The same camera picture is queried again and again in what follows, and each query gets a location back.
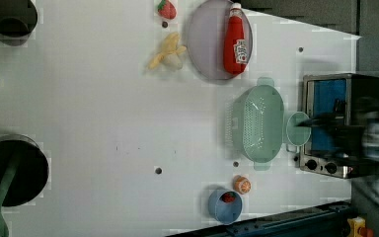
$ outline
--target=yellow object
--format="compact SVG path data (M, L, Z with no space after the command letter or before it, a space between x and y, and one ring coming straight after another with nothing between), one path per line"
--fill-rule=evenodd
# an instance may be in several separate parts
M171 33L162 42L161 52L158 53L149 64L149 69L156 68L161 61L165 60L165 63L171 65L177 69L183 68L181 60L178 55L185 52L187 48L185 46L178 47L178 41L180 40L180 34Z
M363 237L359 234L359 228L365 227L365 219L362 217L356 217L353 219L348 219L347 222L350 226L350 233L347 237Z

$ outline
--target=blue bowl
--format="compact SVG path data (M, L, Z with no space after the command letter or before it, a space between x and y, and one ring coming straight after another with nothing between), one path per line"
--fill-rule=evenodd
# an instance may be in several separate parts
M236 194L236 199L233 202L226 203L220 198L228 193ZM242 213L242 198L238 193L230 190L216 190L208 200L208 211L211 216L225 225L235 222Z

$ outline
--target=black pot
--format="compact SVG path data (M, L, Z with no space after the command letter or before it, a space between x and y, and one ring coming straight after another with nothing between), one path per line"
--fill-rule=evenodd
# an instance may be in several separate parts
M47 159L37 144L26 136L0 138L0 184L14 152L21 158L3 206L25 204L41 193L48 180Z
M38 22L36 6L30 0L0 0L0 34L19 38L29 35Z

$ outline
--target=bottle cap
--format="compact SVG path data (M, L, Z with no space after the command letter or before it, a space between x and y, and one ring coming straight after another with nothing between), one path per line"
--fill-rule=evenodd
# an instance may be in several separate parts
M233 3L232 4L232 7L230 7L230 9L241 9L242 8L242 5L240 3Z

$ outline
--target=ketchup bottle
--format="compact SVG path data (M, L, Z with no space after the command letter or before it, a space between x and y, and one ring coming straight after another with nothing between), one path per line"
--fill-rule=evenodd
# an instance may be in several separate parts
M234 3L230 8L229 25L223 48L224 69L233 75L244 72L248 63L241 8L240 3Z

